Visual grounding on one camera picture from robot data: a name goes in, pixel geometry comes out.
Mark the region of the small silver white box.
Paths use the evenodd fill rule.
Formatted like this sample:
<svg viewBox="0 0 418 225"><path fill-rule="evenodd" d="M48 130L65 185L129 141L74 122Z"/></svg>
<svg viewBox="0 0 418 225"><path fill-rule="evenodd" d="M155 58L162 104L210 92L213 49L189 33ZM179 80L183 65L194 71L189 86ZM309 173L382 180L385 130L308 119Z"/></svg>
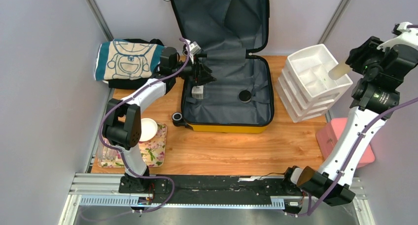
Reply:
<svg viewBox="0 0 418 225"><path fill-rule="evenodd" d="M193 86L191 96L195 99L204 99L204 86Z"/></svg>

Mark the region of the beige gold cosmetic tube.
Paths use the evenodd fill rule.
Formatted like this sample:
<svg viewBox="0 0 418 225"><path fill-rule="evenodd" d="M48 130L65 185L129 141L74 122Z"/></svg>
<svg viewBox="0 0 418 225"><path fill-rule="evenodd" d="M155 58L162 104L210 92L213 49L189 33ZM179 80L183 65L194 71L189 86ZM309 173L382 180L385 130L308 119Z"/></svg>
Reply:
<svg viewBox="0 0 418 225"><path fill-rule="evenodd" d="M341 61L328 72L328 76L330 79L336 81L345 76L346 74L350 73L351 71L352 68L348 64L346 64L345 61Z"/></svg>

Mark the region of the round black compact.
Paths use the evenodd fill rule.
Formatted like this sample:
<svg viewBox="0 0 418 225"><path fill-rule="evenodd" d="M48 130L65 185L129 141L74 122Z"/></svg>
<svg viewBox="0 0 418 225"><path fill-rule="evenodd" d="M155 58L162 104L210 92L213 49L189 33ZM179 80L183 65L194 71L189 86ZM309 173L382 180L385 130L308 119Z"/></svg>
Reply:
<svg viewBox="0 0 418 225"><path fill-rule="evenodd" d="M252 99L252 93L249 90L243 90L239 93L238 98L243 103L248 103Z"/></svg>

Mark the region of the yellow cartoon hard-shell suitcase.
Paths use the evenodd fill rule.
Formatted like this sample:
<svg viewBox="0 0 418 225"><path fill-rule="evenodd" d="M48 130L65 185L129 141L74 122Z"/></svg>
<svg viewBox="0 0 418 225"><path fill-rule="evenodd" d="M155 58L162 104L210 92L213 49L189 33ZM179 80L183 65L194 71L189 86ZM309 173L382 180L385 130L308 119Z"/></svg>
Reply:
<svg viewBox="0 0 418 225"><path fill-rule="evenodd" d="M269 0L164 0L170 2L187 45L201 47L198 60L217 81L205 84L204 99L191 96L194 85L184 80L177 127L194 131L261 133L275 113L268 62L258 55L269 38ZM186 46L182 49L186 55ZM248 103L239 100L252 93Z"/></svg>

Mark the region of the black garment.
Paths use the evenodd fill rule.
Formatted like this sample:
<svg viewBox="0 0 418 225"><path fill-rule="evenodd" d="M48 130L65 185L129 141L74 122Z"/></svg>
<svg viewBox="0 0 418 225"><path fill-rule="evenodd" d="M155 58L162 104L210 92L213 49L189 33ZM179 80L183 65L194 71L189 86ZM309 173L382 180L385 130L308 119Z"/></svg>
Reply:
<svg viewBox="0 0 418 225"><path fill-rule="evenodd" d="M137 38L112 41L116 53L108 61L111 75L104 79L110 88L135 90L156 70L164 44L159 39Z"/></svg>

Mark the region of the pink jewelry box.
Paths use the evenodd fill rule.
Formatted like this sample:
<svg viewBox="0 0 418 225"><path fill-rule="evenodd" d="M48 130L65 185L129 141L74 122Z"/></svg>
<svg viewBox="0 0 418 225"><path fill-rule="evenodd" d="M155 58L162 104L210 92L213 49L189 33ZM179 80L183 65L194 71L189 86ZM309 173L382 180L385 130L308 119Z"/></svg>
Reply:
<svg viewBox="0 0 418 225"><path fill-rule="evenodd" d="M347 118L334 118L316 133L316 139L324 159L327 159L331 154L334 146L343 133L347 121ZM375 159L372 148L368 145L357 168L371 164Z"/></svg>

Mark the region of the teal cream cartoon shirt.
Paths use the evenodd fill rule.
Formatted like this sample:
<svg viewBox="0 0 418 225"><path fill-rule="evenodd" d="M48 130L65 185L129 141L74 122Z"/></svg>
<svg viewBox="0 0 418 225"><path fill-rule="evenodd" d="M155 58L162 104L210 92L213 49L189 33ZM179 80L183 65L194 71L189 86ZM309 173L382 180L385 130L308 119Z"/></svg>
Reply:
<svg viewBox="0 0 418 225"><path fill-rule="evenodd" d="M98 49L94 79L137 80L149 78L160 63L164 46L152 43L134 43L114 39L102 43Z"/></svg>

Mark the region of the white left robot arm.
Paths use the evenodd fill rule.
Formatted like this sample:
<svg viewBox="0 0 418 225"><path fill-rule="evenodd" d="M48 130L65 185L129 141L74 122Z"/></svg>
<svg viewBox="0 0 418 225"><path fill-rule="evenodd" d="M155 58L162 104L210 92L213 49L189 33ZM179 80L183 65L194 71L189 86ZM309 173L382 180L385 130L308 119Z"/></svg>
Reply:
<svg viewBox="0 0 418 225"><path fill-rule="evenodd" d="M158 98L166 95L176 83L176 78L190 79L201 86L214 82L212 70L198 60L201 48L197 43L186 46L186 60L178 60L177 50L164 48L154 74L133 94L122 100L111 99L101 121L100 142L115 150L123 161L125 173L121 178L121 193L149 190L152 177L143 161L138 146L141 137L141 114Z"/></svg>

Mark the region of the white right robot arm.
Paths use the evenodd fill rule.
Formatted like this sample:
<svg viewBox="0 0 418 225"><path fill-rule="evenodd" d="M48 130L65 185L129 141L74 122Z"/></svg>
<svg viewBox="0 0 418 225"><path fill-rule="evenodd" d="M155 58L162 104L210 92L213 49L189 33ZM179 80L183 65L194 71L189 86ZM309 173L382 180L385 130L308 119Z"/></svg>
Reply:
<svg viewBox="0 0 418 225"><path fill-rule="evenodd" d="M361 74L351 94L352 104L342 136L330 156L315 170L309 166L288 168L281 188L288 195L298 190L330 206L352 202L350 190L355 169L374 135L392 113L403 107L397 91L405 76L418 65L418 27L396 24L387 41L372 36L350 50L346 65Z"/></svg>

